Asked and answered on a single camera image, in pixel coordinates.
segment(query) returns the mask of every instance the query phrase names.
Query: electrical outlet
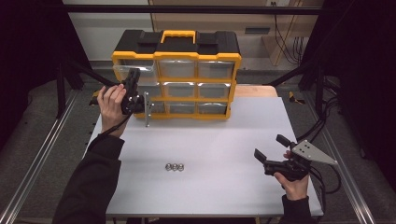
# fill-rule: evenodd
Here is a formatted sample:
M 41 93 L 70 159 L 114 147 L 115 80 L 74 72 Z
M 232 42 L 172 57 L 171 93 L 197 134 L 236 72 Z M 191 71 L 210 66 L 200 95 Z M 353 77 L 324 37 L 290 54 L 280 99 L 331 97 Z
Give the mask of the electrical outlet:
M 288 7 L 290 0 L 267 0 L 266 7 Z

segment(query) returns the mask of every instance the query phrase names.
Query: person's left hand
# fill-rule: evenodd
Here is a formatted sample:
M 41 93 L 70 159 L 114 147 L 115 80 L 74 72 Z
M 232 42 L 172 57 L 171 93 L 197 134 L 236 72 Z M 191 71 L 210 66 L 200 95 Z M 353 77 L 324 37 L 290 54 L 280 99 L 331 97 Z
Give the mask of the person's left hand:
M 122 98 L 126 94 L 126 90 L 122 84 L 118 86 L 110 87 L 105 93 L 106 87 L 102 87 L 98 94 L 98 104 L 100 107 L 100 113 L 102 115 L 102 133 L 109 130 L 110 128 L 120 124 L 127 116 L 122 114 L 121 102 Z M 110 133 L 115 137 L 121 137 L 123 134 L 126 121 L 117 130 Z

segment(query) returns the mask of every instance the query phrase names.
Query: hand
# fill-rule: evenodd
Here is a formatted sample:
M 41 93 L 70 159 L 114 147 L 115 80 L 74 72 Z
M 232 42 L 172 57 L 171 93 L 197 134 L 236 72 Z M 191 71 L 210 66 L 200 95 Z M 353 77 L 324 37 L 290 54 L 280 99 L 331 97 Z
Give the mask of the hand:
M 290 151 L 286 151 L 286 154 L 284 154 L 283 156 L 286 159 L 289 159 Z M 279 172 L 274 173 L 274 177 L 285 189 L 286 197 L 289 200 L 297 201 L 306 198 L 308 192 L 309 175 L 306 175 L 301 180 L 294 180 L 292 182 L 290 182 L 285 176 L 283 176 Z
M 122 114 L 121 102 L 122 98 L 126 94 L 124 86 L 110 87 L 105 93 L 106 87 L 102 87 L 98 94 L 98 104 L 100 107 L 100 113 L 102 115 L 102 133 L 109 130 L 110 128 L 120 124 L 127 116 Z M 123 134 L 126 122 L 124 122 L 116 131 L 110 133 L 115 137 L 121 137 Z

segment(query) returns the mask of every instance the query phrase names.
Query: white wall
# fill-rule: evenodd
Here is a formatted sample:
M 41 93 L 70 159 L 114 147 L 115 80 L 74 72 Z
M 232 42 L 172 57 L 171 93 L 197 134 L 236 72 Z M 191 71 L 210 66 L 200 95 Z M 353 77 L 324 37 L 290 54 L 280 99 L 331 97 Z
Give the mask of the white wall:
M 148 5 L 148 0 L 64 0 L 65 4 Z M 110 61 L 126 29 L 152 32 L 149 13 L 69 13 L 90 61 Z

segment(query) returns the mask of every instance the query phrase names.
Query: transparent drawer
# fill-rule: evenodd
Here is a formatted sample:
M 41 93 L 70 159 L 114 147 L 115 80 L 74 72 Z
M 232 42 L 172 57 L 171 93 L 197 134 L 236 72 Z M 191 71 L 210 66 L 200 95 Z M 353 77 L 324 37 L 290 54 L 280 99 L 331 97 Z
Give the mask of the transparent drawer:
M 157 69 L 152 60 L 119 60 L 120 65 L 113 65 L 114 71 L 120 75 L 121 80 L 128 77 L 130 68 L 140 69 L 140 82 L 155 83 L 158 81 Z
M 226 103 L 198 103 L 199 114 L 225 114 L 226 110 Z
M 194 77 L 195 62 L 190 60 L 160 60 L 162 77 Z
M 199 97 L 202 98 L 228 98 L 230 83 L 198 83 Z
M 165 97 L 194 97 L 193 82 L 164 82 L 163 93 Z
M 234 62 L 198 62 L 198 77 L 231 78 Z
M 195 102 L 170 101 L 165 104 L 171 114 L 193 114 L 195 110 Z
M 163 114 L 165 113 L 165 103 L 163 101 L 152 101 L 151 113 Z
M 161 97 L 163 93 L 161 92 L 160 83 L 157 82 L 155 84 L 151 83 L 142 83 L 142 85 L 137 86 L 137 92 L 139 95 L 143 95 L 144 92 L 148 92 L 149 97 Z

